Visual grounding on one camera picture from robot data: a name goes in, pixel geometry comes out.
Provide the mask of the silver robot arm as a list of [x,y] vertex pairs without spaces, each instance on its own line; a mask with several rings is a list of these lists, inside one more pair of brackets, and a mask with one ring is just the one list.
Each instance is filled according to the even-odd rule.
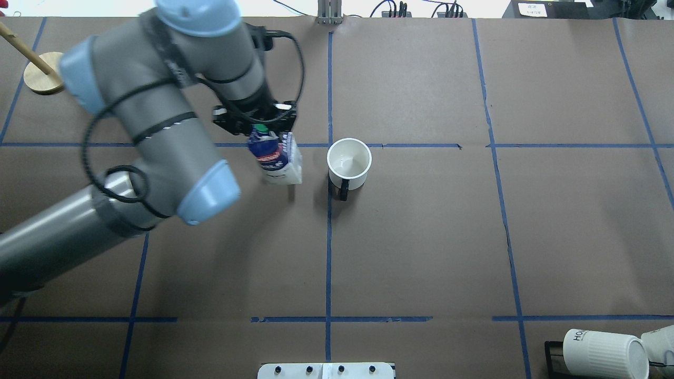
[[204,84],[213,122],[289,132],[297,100],[277,102],[263,55],[292,34],[243,21],[235,1],[156,1],[61,58],[65,88],[92,114],[80,158],[88,184],[2,234],[2,305],[178,216],[198,225],[241,190],[183,89]]

